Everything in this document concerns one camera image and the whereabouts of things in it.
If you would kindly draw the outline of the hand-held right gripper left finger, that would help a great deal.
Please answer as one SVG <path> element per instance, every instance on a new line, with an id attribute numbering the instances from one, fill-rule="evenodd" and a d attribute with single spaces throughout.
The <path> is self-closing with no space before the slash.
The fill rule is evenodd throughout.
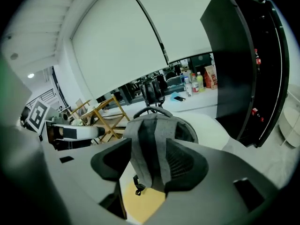
<path id="1" fill-rule="evenodd" d="M 130 139 L 63 151 L 41 144 L 72 225 L 127 224 L 119 179 L 130 160 Z"/>

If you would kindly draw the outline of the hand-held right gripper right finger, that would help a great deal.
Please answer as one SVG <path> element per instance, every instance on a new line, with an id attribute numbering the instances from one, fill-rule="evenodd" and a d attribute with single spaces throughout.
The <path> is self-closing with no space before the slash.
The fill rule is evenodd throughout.
<path id="1" fill-rule="evenodd" d="M 278 194 L 268 178 L 232 153 L 176 139 L 166 144 L 194 164 L 166 184 L 166 200 L 149 225 L 254 225 Z"/>

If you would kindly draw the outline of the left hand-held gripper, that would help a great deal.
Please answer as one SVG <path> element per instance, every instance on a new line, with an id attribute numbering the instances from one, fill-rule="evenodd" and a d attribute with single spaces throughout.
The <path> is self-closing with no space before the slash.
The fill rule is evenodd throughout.
<path id="1" fill-rule="evenodd" d="M 56 150 L 87 147 L 91 141 L 105 134 L 102 127 L 77 126 L 68 122 L 68 116 L 38 99 L 32 109 L 24 108 L 24 127 L 37 132 L 41 141 Z"/>

